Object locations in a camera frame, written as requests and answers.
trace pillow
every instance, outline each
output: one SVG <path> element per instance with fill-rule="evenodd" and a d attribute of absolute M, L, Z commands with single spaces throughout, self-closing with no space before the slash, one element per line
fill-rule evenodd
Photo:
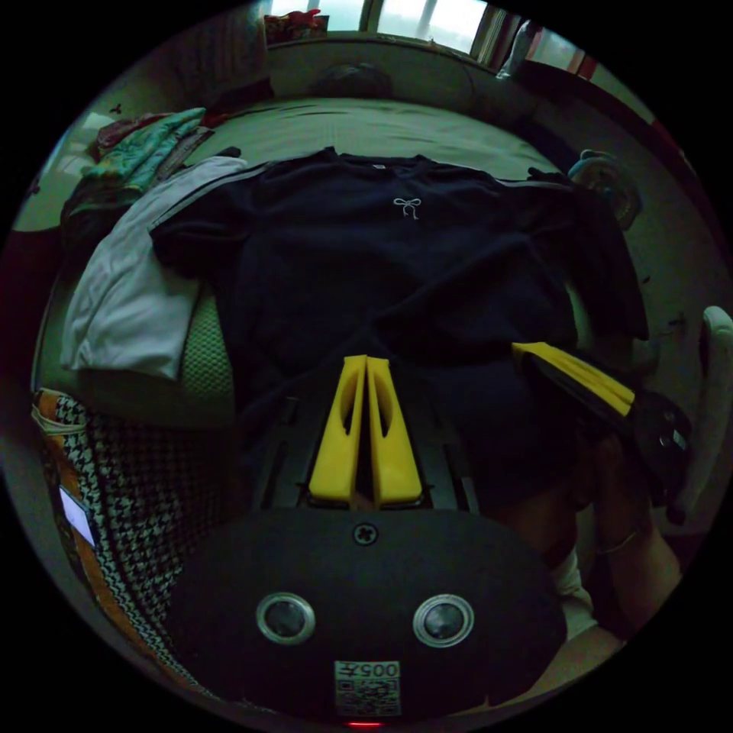
<path fill-rule="evenodd" d="M 314 97 L 389 99 L 392 79 L 370 63 L 340 63 L 322 72 L 311 85 Z"/>
<path fill-rule="evenodd" d="M 186 105 L 214 108 L 219 99 L 254 87 L 269 98 L 265 24 L 261 3 L 248 3 L 175 36 L 166 45 Z"/>

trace wristband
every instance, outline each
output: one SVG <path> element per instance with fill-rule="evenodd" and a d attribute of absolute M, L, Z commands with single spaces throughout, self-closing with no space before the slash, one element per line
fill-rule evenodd
<path fill-rule="evenodd" d="M 596 548 L 596 554 L 598 555 L 610 555 L 611 553 L 614 553 L 618 550 L 620 550 L 622 547 L 626 547 L 626 545 L 631 542 L 631 540 L 634 539 L 639 534 L 639 530 L 635 529 L 623 542 L 619 542 L 617 545 L 614 545 L 613 547 L 608 548 Z"/>

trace white label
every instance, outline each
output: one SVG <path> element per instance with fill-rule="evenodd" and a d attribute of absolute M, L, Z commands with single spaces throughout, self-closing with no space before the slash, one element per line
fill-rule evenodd
<path fill-rule="evenodd" d="M 682 448 L 682 450 L 687 450 L 687 441 L 682 437 L 682 435 L 680 435 L 680 433 L 677 431 L 672 433 L 672 439 L 680 446 L 680 448 Z"/>
<path fill-rule="evenodd" d="M 61 494 L 61 503 L 63 504 L 63 513 L 69 520 L 69 524 L 79 532 L 89 544 L 94 547 L 94 537 L 92 536 L 92 528 L 89 526 L 89 518 L 85 509 L 79 504 L 73 496 L 71 496 L 63 486 L 59 486 Z"/>
<path fill-rule="evenodd" d="M 399 662 L 334 662 L 336 714 L 400 715 Z"/>

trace window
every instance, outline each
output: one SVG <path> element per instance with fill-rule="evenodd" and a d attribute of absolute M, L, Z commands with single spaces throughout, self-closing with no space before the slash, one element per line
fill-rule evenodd
<path fill-rule="evenodd" d="M 484 0 L 385 0 L 377 30 L 470 53 L 485 11 Z"/>
<path fill-rule="evenodd" d="M 265 15 L 287 15 L 319 8 L 328 16 L 330 31 L 358 31 L 364 0 L 272 0 L 264 5 Z"/>
<path fill-rule="evenodd" d="M 578 49 L 567 39 L 552 31 L 543 30 L 539 43 L 527 58 L 557 69 L 567 69 Z"/>
<path fill-rule="evenodd" d="M 486 0 L 263 0 L 267 15 L 316 8 L 328 16 L 331 33 L 361 30 L 433 40 L 487 65 L 506 51 L 519 21 Z"/>

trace white bow logo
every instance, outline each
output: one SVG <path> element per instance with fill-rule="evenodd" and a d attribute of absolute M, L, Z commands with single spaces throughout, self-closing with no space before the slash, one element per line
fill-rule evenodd
<path fill-rule="evenodd" d="M 408 212 L 411 212 L 412 218 L 417 219 L 418 215 L 415 211 L 415 206 L 419 206 L 422 201 L 420 199 L 410 199 L 409 201 L 404 199 L 395 199 L 392 203 L 402 206 L 402 216 L 409 216 Z"/>

